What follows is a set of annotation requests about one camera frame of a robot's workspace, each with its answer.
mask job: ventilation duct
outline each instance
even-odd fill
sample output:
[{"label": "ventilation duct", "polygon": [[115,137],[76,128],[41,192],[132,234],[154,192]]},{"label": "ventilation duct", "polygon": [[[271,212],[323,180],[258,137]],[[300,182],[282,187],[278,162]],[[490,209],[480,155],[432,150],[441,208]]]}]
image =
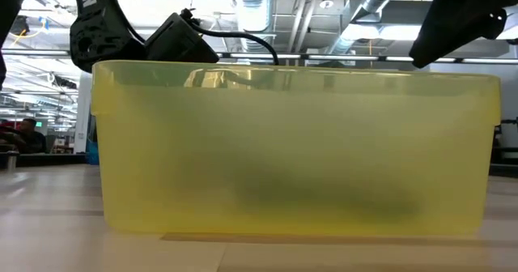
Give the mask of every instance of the ventilation duct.
[{"label": "ventilation duct", "polygon": [[327,50],[327,54],[341,55],[346,54],[356,40],[344,38],[350,22],[361,19],[368,15],[380,14],[390,0],[350,0],[346,5],[346,27],[344,32],[334,41],[333,45]]},{"label": "ventilation duct", "polygon": [[[272,0],[236,0],[236,10],[237,25],[240,31],[256,35],[256,33],[270,29],[273,13]],[[272,36],[261,36],[261,34],[257,34],[257,36],[269,44],[272,43]],[[241,44],[246,52],[265,51],[265,48],[255,41],[241,39]]]}]

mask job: ceiling pipe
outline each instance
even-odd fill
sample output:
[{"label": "ceiling pipe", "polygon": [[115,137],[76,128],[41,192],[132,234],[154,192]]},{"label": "ceiling pipe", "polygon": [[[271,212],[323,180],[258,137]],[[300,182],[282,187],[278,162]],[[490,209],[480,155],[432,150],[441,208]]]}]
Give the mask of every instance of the ceiling pipe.
[{"label": "ceiling pipe", "polygon": [[345,26],[343,33],[329,46],[327,54],[341,55],[346,54],[356,40],[346,39],[343,36],[349,24],[369,15],[377,15],[380,18],[381,11],[390,0],[350,0],[344,9]]},{"label": "ceiling pipe", "polygon": [[[273,0],[236,0],[237,26],[240,31],[261,33],[270,29],[273,14]],[[259,36],[272,43],[272,36]],[[252,40],[241,39],[245,52],[262,52],[265,48]]]},{"label": "ceiling pipe", "polygon": [[311,21],[311,17],[313,15],[313,11],[315,10],[317,1],[318,0],[311,0],[311,3],[308,8],[308,12],[306,13],[306,16],[304,16],[304,22],[302,23],[302,28],[300,29],[300,36],[299,36],[299,39],[297,40],[297,45],[295,47],[296,53],[298,53],[300,51],[300,48],[302,48],[302,44],[304,43],[304,38],[306,37],[306,32],[308,31],[309,22]]},{"label": "ceiling pipe", "polygon": [[293,27],[291,28],[290,40],[288,42],[287,52],[291,53],[293,49],[293,44],[295,43],[295,38],[297,36],[297,31],[299,29],[300,20],[302,19],[302,14],[304,12],[304,8],[306,7],[306,0],[300,0],[299,8],[297,9],[297,13],[295,14],[295,21],[293,22]]}]

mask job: ceiling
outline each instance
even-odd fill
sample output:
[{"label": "ceiling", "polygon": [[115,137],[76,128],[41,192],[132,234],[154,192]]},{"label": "ceiling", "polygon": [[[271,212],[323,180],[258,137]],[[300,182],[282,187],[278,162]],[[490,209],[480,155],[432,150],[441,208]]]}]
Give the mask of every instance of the ceiling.
[{"label": "ceiling", "polygon": [[[267,33],[274,37],[272,43],[279,52],[287,51],[291,28],[295,20],[295,10],[297,6],[302,5],[298,1],[274,0],[273,24]],[[308,33],[304,38],[302,51],[329,46],[342,33],[340,16],[346,0],[332,1],[333,5],[330,8],[316,6]],[[414,19],[417,23],[422,22],[430,1],[392,0],[383,11],[382,22],[407,22],[406,19]],[[203,20],[204,28],[212,28],[215,31],[237,30],[238,19],[232,0],[118,0],[118,2],[128,20],[144,38],[147,38],[172,12],[179,12],[186,7],[196,8],[195,16]],[[10,35],[3,48],[67,50],[69,48],[69,28],[76,17],[75,6],[75,0],[25,0],[19,14],[28,17],[30,32],[27,33],[26,38],[18,39],[17,36]],[[240,41],[236,39],[223,40],[210,36],[204,38],[216,52],[241,50]],[[405,56],[411,45],[410,40],[374,39],[357,41],[351,49],[352,53],[356,54]],[[507,51],[508,45],[504,40],[476,40],[458,49],[451,56],[498,57]],[[7,56],[6,65],[8,75],[4,83],[4,90],[62,91],[63,89],[50,82],[52,80],[49,77],[50,73],[68,79],[79,86],[81,71],[68,58]],[[62,105],[66,105],[70,109],[77,107],[75,103],[77,96],[75,95],[41,97],[47,99],[47,102],[49,100],[54,102],[53,107],[57,107],[57,102],[59,107]]]}]

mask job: yellow plastic container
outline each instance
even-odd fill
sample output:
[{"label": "yellow plastic container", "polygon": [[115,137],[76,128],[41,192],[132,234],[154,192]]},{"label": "yellow plastic container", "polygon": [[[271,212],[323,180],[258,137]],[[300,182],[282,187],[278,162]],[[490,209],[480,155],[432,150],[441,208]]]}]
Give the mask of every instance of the yellow plastic container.
[{"label": "yellow plastic container", "polygon": [[499,79],[110,61],[92,112],[121,230],[465,234],[482,220]]}]

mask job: table surface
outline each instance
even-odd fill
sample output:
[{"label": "table surface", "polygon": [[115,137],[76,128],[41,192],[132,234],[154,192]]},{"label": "table surface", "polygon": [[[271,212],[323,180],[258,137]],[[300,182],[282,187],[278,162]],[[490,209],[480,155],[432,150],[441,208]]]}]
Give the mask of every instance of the table surface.
[{"label": "table surface", "polygon": [[516,179],[490,177],[484,223],[474,238],[354,237],[333,244],[115,232],[104,223],[99,169],[86,165],[2,173],[0,197],[2,272],[518,271]]}]

